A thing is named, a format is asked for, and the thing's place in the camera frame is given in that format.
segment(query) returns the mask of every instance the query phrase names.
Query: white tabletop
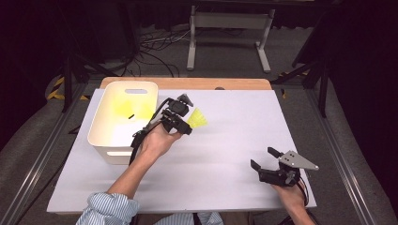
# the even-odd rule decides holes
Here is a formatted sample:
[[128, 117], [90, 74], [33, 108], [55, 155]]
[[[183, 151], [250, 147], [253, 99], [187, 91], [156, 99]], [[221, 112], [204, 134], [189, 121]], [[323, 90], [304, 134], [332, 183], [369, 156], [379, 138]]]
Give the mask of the white tabletop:
[[[106, 163], [87, 141], [103, 95], [95, 91], [47, 211], [81, 213], [93, 192], [106, 191], [127, 165]], [[258, 181], [250, 159], [277, 170], [269, 146], [297, 151], [274, 91], [160, 90], [158, 102], [187, 93], [208, 125], [184, 135], [142, 180], [139, 213], [255, 211], [282, 208], [273, 188]], [[309, 189], [309, 207], [316, 206]]]

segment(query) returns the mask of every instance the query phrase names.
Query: wooden table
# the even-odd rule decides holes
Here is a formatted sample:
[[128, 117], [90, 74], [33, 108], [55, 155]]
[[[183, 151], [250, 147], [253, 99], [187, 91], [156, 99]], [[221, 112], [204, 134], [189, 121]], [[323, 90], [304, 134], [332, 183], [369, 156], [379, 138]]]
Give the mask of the wooden table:
[[147, 81], [154, 82], [159, 89], [195, 89], [213, 90], [272, 90], [265, 79], [222, 79], [222, 78], [154, 78], [154, 77], [108, 77], [103, 79], [100, 88], [105, 88], [116, 81]]

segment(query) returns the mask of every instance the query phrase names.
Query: table leg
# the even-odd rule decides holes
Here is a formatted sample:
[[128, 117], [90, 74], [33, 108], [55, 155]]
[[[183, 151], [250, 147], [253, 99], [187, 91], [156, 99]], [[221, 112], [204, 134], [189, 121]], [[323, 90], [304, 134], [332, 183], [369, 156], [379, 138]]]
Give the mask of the table leg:
[[196, 51], [196, 39], [195, 39], [195, 6], [191, 7], [191, 41], [190, 51], [188, 52], [188, 63], [187, 70], [193, 70], [195, 66], [195, 51]]
[[321, 112], [322, 117], [326, 118], [326, 93], [328, 92], [328, 79], [329, 79], [329, 65], [328, 61], [324, 62], [324, 69], [321, 75], [321, 84], [319, 88], [319, 100], [318, 109]]
[[268, 37], [268, 34], [269, 34], [269, 29], [271, 28], [271, 25], [272, 25], [272, 20], [273, 20], [273, 17], [274, 17], [274, 13], [275, 13], [275, 9], [272, 9], [272, 10], [269, 11], [268, 18], [267, 18], [266, 23], [264, 25], [263, 38], [261, 39], [261, 41], [255, 42], [256, 49], [258, 51], [258, 56], [260, 57], [261, 66], [263, 66], [263, 70], [266, 73], [270, 73], [271, 72], [271, 68], [269, 66], [266, 53], [264, 52], [264, 46], [266, 45], [266, 41], [267, 41], [267, 37]]
[[65, 100], [64, 100], [64, 109], [62, 113], [66, 112], [69, 108], [70, 104], [72, 103], [72, 71], [70, 70], [70, 58], [69, 56], [66, 57], [64, 61], [64, 78], [65, 78]]

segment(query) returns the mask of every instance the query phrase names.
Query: aluminum rail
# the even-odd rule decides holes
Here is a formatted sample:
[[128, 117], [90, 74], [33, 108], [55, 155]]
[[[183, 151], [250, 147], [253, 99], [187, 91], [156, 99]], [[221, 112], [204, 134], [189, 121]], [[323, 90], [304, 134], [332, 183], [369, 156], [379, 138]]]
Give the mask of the aluminum rail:
[[27, 176], [23, 181], [23, 184], [18, 190], [18, 193], [14, 197], [14, 200], [12, 201], [11, 205], [9, 206], [5, 215], [3, 216], [0, 222], [1, 225], [13, 225], [17, 221], [18, 217], [20, 216], [20, 213], [23, 210], [23, 207], [25, 206], [30, 194], [33, 191], [33, 188], [38, 182], [38, 179], [40, 178], [41, 173], [44, 170], [44, 167], [46, 166], [51, 154], [54, 151], [55, 145], [59, 139], [61, 131], [65, 127], [66, 122], [69, 120], [69, 117], [73, 112], [73, 109], [75, 108], [77, 102], [79, 101], [80, 96], [85, 90], [85, 87], [86, 87], [85, 83], [76, 84], [76, 89], [73, 93], [73, 101], [71, 102], [69, 108], [64, 113], [61, 113], [61, 115], [57, 119], [53, 131], [50, 134], [50, 137], [47, 139], [46, 143], [41, 149], [38, 158], [36, 159], [32, 168], [28, 172]]
[[377, 224], [372, 213], [363, 198], [360, 185], [351, 170], [348, 162], [345, 160], [344, 154], [337, 143], [337, 140], [331, 130], [330, 124], [326, 118], [323, 118], [320, 111], [318, 110], [318, 102], [313, 89], [306, 90], [307, 98], [310, 100], [311, 106], [315, 112], [316, 118], [319, 124], [323, 128], [325, 135], [328, 138], [329, 149], [334, 162], [336, 163], [337, 169], [342, 176], [345, 188], [354, 204], [355, 210], [360, 218], [361, 224]]

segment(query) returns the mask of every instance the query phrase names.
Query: metal stand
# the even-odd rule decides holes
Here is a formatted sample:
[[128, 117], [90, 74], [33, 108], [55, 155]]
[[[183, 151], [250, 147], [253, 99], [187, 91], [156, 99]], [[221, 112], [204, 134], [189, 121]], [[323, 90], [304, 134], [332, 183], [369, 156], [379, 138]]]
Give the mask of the metal stand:
[[321, 79], [319, 90], [318, 109], [322, 116], [326, 118], [326, 94], [328, 91], [328, 78], [329, 78], [329, 63], [328, 60], [313, 61], [312, 63], [298, 67], [295, 70], [287, 73], [285, 76], [279, 77], [277, 80], [270, 81], [271, 84], [282, 84], [301, 73], [310, 70], [307, 77], [302, 81], [302, 86], [305, 89], [312, 89], [316, 83]]
[[243, 28], [243, 29], [262, 29], [263, 36], [260, 41], [255, 42], [258, 56], [264, 72], [270, 73], [271, 69], [264, 51], [269, 29], [272, 25], [275, 10], [269, 11], [269, 14], [252, 15], [236, 13], [211, 13], [196, 12], [196, 6], [191, 7], [191, 41], [190, 51], [188, 52], [187, 70], [193, 70], [195, 64], [196, 27], [218, 27], [218, 28]]
[[72, 74], [75, 77], [77, 83], [87, 83], [89, 75], [84, 68], [84, 65], [89, 65], [96, 71], [104, 74], [108, 77], [117, 76], [112, 71], [94, 63], [87, 58], [81, 56], [80, 49], [77, 47], [75, 38], [69, 29], [69, 25], [66, 19], [61, 16], [63, 15], [60, 11], [58, 3], [49, 0], [39, 0], [35, 2], [38, 8], [43, 8], [47, 13], [48, 21], [54, 23], [55, 29], [61, 38], [63, 52], [64, 52], [64, 76], [65, 76], [65, 102], [64, 109], [62, 112], [66, 112], [69, 108], [72, 99]]

